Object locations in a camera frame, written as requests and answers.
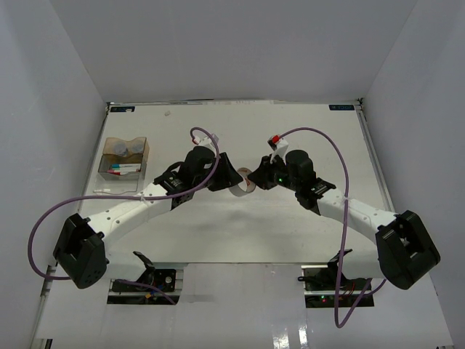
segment tape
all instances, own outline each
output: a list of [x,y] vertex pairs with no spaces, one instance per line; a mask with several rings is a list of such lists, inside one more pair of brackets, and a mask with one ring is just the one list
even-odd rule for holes
[[255,183],[251,182],[250,180],[247,179],[247,176],[252,173],[250,169],[247,169],[245,167],[241,167],[240,169],[237,170],[237,173],[242,176],[242,178],[246,181],[247,187],[246,189],[242,189],[239,185],[235,185],[230,188],[231,194],[237,197],[245,196],[247,194],[250,194],[252,191],[255,190]]

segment black sticker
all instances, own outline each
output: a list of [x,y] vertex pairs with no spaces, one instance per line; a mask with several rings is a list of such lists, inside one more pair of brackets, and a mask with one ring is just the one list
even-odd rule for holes
[[352,104],[330,104],[330,111],[354,111],[355,108]]
[[136,107],[111,107],[110,113],[132,113]]

